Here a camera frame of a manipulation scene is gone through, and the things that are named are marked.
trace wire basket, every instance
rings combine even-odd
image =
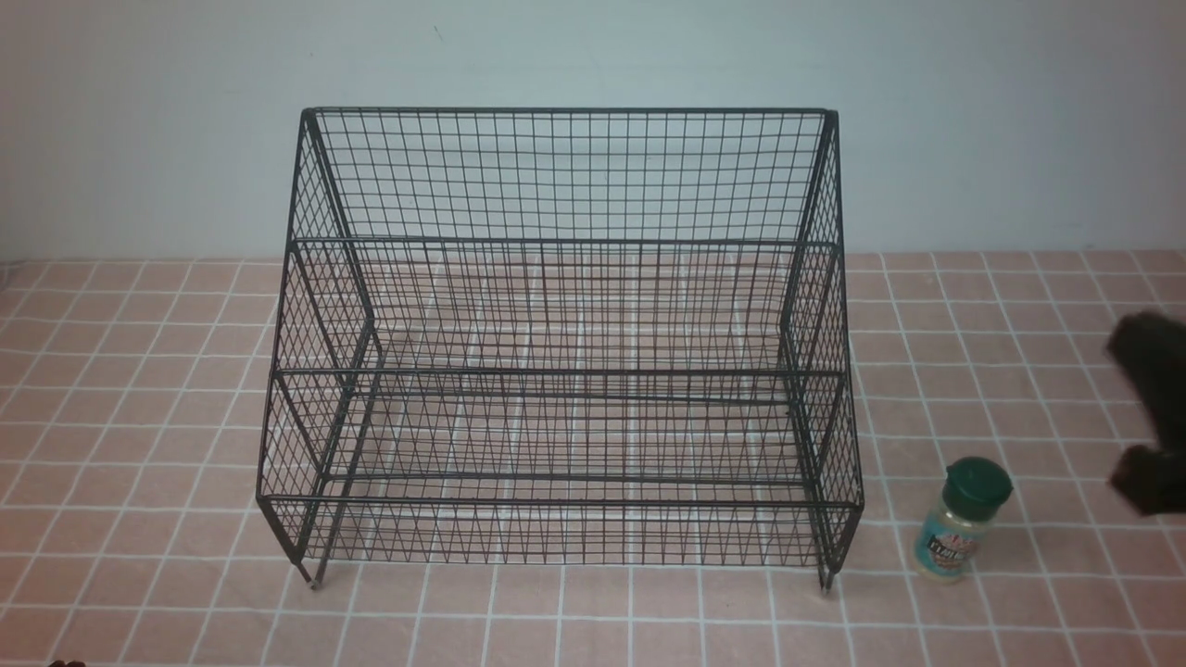
[[[257,500],[311,585],[378,559],[828,589],[853,415],[835,112],[301,115]]]

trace white wall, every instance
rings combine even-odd
[[[1180,0],[0,0],[0,258],[281,250],[315,104],[825,106],[852,249],[1186,246]]]

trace pink tiled surface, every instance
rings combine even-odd
[[[26,263],[0,292],[0,665],[1181,665],[1186,523],[1104,485],[1149,433],[1101,354],[1186,315],[1177,252],[850,255],[867,509],[814,572],[331,565],[253,504],[272,262]],[[1018,493],[943,587],[903,547],[945,463]]]

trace plastic jar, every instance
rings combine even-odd
[[[1012,494],[1009,474],[987,458],[971,456],[949,465],[943,494],[911,551],[914,570],[936,582],[958,582]]]

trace black object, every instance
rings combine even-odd
[[[1110,483],[1142,515],[1186,512],[1186,325],[1156,312],[1126,316],[1108,352],[1136,389],[1159,444],[1127,449]]]
[[[865,504],[839,146],[811,109],[305,110],[257,501],[306,582],[344,558],[830,587]]]

